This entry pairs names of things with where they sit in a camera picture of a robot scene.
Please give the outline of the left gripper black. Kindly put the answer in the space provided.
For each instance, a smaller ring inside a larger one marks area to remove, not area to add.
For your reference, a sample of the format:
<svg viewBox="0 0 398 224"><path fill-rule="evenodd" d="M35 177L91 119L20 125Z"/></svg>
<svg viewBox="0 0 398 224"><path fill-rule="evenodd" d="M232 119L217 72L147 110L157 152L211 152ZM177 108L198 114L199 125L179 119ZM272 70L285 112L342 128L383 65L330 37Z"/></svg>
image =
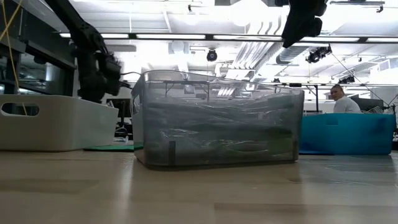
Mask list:
<svg viewBox="0 0 398 224"><path fill-rule="evenodd" d="M130 84L120 80L122 76L121 63L112 52L108 54L96 52L95 57L99 71L79 75L78 96L83 100L101 103L105 92L117 96L120 88L131 89Z"/></svg>

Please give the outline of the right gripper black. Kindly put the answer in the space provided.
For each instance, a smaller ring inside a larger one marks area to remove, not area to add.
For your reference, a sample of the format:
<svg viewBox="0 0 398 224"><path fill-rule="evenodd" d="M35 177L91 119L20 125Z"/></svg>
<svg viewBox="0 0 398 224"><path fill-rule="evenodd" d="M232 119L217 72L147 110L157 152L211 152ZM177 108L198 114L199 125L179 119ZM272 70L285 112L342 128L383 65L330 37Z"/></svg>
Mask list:
<svg viewBox="0 0 398 224"><path fill-rule="evenodd" d="M320 35L327 4L325 0L289 0L290 11L282 32L283 48L289 48L304 37Z"/></svg>

